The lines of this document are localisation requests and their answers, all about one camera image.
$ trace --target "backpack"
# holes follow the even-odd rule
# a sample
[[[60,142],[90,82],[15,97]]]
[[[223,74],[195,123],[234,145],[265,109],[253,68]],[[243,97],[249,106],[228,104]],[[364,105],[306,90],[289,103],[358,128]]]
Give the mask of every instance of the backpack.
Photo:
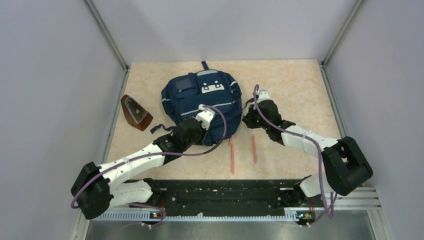
[[[242,119],[242,92],[229,73],[209,69],[205,61],[201,63],[203,71],[178,76],[168,82],[161,92],[163,109],[177,125],[186,118],[195,117],[200,104],[214,106],[225,117],[227,130],[224,139],[228,139],[236,133]],[[159,124],[150,130],[151,133],[160,127],[167,131],[173,128]],[[203,145],[218,143],[223,133],[224,122],[216,112]]]

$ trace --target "orange pencil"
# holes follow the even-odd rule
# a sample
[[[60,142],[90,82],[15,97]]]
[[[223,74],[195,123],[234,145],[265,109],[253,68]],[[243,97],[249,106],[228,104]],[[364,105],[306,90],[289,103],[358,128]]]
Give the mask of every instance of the orange pencil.
[[[230,169],[230,171],[234,175],[234,147],[233,147],[232,144],[231,144],[230,148],[231,148],[231,169]]]
[[[252,135],[252,152],[253,152],[253,163],[256,164],[258,161],[258,157],[256,156],[256,143],[255,143],[255,136]]]

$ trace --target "table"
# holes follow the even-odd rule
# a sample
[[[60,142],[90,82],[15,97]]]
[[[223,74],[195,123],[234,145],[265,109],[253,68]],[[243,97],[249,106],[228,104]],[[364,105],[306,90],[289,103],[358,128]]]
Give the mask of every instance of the table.
[[[238,82],[242,101],[252,97],[255,84],[267,90],[281,117],[317,134],[340,138],[332,106],[316,59],[208,61],[210,69],[230,73]],[[168,132],[148,131],[157,124],[175,126],[161,104],[161,90],[174,77],[203,70],[200,61],[141,62],[130,68],[124,93],[153,115],[149,128],[141,132],[119,111],[107,162],[132,154]],[[252,153],[255,137],[257,163]],[[230,172],[228,140],[213,152],[183,156],[164,166],[149,169],[134,179],[300,179],[318,171],[316,158],[301,150],[271,141],[263,129],[248,129],[242,122],[232,137],[234,174]],[[187,153],[210,147],[192,146]]]

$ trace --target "gray floor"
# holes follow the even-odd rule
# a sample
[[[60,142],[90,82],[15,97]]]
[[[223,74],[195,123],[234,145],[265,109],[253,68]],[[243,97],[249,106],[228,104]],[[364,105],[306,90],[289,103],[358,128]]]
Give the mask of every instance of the gray floor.
[[[86,240],[374,240],[366,211],[336,212],[311,228],[288,222],[164,222],[152,230],[125,221],[92,221]]]

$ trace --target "white backdrop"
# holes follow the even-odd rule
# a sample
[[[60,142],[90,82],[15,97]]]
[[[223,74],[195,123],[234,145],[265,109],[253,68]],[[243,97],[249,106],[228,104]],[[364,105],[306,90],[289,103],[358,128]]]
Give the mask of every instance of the white backdrop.
[[[83,1],[0,1],[0,239],[70,239],[122,76]]]
[[[355,0],[94,0],[128,64],[323,60]]]
[[[424,1],[367,1],[329,65],[394,237],[423,239]]]

